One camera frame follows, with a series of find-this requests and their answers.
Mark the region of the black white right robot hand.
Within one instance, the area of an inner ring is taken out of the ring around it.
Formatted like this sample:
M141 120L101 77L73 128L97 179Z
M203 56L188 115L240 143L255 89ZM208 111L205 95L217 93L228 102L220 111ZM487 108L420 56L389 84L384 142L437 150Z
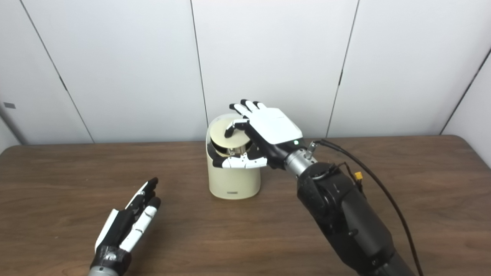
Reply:
M249 152L231 157L216 157L215 168L288 169L287 159L294 153L307 149L300 128L278 108L268 108L259 101L242 99L229 108L241 118L233 120L223 136L231 138L236 130L243 131L252 142Z

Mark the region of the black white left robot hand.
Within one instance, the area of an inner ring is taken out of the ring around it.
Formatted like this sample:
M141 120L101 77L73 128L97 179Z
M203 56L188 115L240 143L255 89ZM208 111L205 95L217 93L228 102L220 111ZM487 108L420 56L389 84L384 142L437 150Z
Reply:
M161 199L155 193L157 184L157 177L148 180L124 209L112 209L96 240L88 275L126 274L133 259L132 250L161 206Z

